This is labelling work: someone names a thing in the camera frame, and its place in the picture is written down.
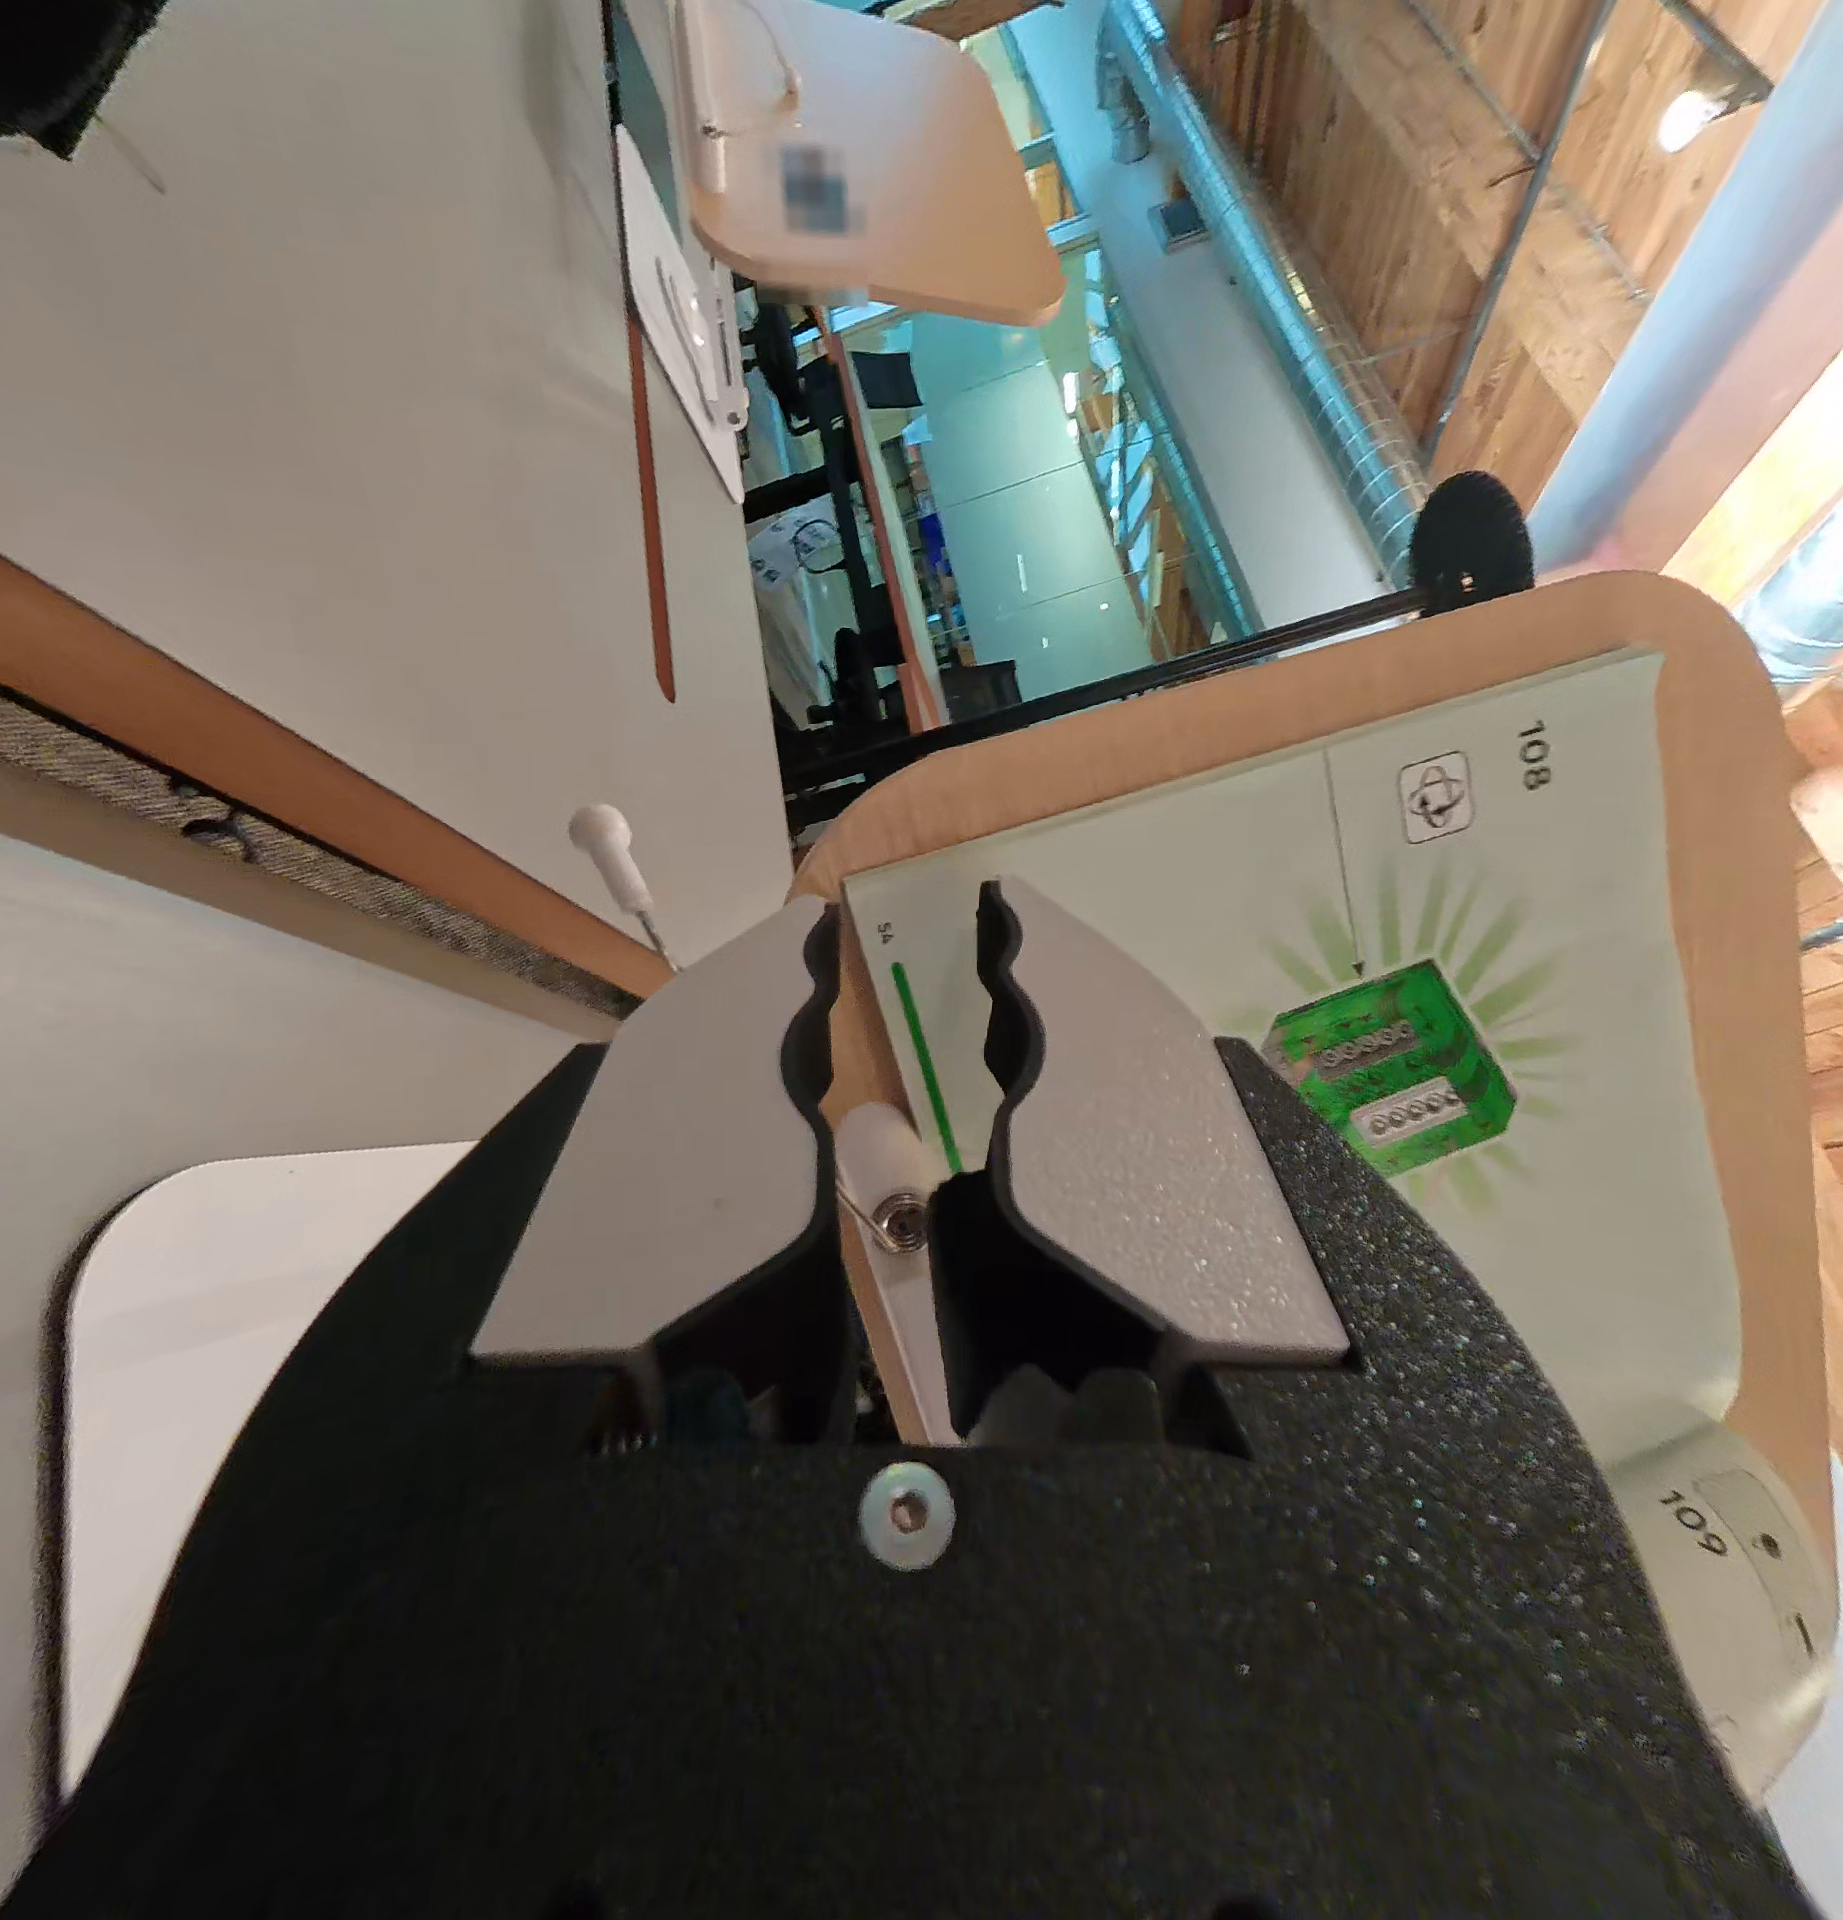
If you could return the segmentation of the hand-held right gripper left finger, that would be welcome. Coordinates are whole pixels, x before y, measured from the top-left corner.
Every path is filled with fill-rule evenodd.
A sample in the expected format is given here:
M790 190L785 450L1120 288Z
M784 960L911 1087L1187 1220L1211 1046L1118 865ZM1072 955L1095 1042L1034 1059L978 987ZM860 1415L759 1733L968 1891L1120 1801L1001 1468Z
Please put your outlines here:
M731 1390L743 1428L835 1444L855 1418L857 1330L838 1248L834 1075L838 908L790 899L653 993L593 1072L466 1157L486 1304L478 1389L597 1390L596 1428L674 1437Z

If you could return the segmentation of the black hook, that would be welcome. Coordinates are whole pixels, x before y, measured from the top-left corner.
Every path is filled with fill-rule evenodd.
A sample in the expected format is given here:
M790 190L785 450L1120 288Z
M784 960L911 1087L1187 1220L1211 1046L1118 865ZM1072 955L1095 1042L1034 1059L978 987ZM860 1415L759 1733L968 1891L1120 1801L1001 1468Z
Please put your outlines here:
M174 829L191 844L231 854L239 864L258 865L261 845L250 833L250 814L199 781L168 775L166 798L177 809Z

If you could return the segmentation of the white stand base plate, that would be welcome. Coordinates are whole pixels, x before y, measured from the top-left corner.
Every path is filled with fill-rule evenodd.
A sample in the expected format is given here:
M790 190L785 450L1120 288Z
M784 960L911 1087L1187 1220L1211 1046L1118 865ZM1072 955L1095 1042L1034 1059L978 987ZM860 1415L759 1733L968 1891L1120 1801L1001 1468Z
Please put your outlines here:
M634 315L724 492L742 505L748 387L733 280L719 266L693 277L623 123L614 125L614 169Z
M216 1159L123 1201L61 1330L48 1784L118 1711L189 1527L285 1357L469 1142Z

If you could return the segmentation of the toy brick instruction booklet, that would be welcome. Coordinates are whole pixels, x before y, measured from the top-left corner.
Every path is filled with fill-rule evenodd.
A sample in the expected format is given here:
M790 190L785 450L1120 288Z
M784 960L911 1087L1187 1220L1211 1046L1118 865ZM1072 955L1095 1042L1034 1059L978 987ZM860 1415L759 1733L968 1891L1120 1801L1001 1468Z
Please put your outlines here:
M1656 686L1621 646L843 880L919 1138L985 1157L980 883L1021 879L1239 1038L1488 1292L1604 1469L1759 1801L1838 1624L1723 1427L1737 1264L1671 929Z

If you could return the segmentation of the black pole stand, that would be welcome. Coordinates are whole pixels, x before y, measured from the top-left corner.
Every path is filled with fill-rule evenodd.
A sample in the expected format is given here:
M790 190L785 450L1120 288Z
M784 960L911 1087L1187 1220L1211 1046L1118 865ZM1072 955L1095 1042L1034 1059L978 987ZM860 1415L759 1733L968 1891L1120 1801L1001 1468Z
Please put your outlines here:
M778 748L781 781L799 789L878 778L940 750L974 745L1068 714L1291 658L1322 643L1365 637L1394 622L1441 614L1529 590L1533 582L1532 537L1513 492L1493 473L1481 468L1457 470L1438 482L1414 518L1405 570L1403 586L1373 599L1306 614L1255 637L1215 643L1068 689L1016 701L938 729L871 732L838 748L811 745L805 734L799 734L792 748Z

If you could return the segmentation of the ceiling spot lamp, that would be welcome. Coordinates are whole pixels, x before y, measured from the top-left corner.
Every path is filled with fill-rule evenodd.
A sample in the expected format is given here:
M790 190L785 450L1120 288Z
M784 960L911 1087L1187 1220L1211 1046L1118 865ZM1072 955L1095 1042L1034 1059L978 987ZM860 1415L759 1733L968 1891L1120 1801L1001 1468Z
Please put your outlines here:
M1770 83L1742 83L1723 89L1719 83L1682 88L1661 112L1653 140L1667 157L1684 151L1708 125L1733 114L1761 105L1770 97Z

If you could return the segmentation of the grey desk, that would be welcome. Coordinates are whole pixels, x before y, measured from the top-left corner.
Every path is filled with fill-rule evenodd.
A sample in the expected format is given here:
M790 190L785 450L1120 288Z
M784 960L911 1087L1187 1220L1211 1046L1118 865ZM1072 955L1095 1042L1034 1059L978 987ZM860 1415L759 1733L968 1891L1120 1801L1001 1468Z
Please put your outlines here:
M153 829L0 824L0 1899L43 1820L45 1375L92 1232L197 1163L475 1140L612 1031Z

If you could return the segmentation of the grey felt divider strip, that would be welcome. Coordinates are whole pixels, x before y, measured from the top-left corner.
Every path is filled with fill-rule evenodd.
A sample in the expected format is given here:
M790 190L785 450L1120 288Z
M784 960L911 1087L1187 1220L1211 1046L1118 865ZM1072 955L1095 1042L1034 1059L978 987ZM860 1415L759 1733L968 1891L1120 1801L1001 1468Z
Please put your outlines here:
M195 779L102 732L87 730L4 686L0 686L0 758L174 836L177 836L174 824L180 815L166 798L164 779L168 775L199 781L227 797L219 787ZM261 845L261 864L244 864L244 868L280 879L349 913L416 937L528 987L545 990L593 1013L625 1018L639 1008L639 993L597 973L553 955L484 917L437 899L404 879L339 852L249 803L227 798L252 815L250 833Z

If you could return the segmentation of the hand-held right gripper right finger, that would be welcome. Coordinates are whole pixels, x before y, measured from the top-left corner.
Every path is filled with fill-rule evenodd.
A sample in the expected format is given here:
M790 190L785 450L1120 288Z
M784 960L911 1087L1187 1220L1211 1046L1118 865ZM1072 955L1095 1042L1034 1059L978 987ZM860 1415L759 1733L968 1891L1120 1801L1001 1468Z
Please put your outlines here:
M1021 879L980 883L977 973L1001 1098L927 1208L956 1435L1019 1375L1066 1397L1141 1375L1170 1409L1193 1372L1343 1368L1343 1316L1184 1000Z

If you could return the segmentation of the white book stand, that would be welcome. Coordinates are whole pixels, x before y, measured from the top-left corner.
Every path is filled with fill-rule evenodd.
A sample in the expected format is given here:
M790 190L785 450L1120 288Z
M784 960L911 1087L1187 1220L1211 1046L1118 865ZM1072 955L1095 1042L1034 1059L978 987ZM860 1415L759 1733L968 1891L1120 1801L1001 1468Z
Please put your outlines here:
M938 1165L882 1100L839 1117L835 1130L842 1253L893 1427L907 1441L953 1449L927 1252Z

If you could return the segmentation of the silver ventilation duct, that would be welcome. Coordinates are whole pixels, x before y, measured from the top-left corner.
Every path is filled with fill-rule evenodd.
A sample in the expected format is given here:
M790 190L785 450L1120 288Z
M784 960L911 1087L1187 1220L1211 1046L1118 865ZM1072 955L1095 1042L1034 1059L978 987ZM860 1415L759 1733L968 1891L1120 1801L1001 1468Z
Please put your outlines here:
M1843 552L1798 548L1737 611L1771 686L1813 688L1843 660Z
M1198 208L1383 578L1409 584L1409 540L1428 482L1414 433L1338 299L1199 105L1158 13L1149 2L1105 2L1099 44Z

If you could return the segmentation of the wood-edged pale desk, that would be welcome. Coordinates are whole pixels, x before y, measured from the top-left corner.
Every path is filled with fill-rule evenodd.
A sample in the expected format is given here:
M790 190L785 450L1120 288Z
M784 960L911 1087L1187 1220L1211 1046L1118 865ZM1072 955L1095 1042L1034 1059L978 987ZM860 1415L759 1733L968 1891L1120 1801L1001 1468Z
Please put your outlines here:
M792 859L742 508L630 371L609 55L662 4L164 4L0 137L0 555L669 953Z

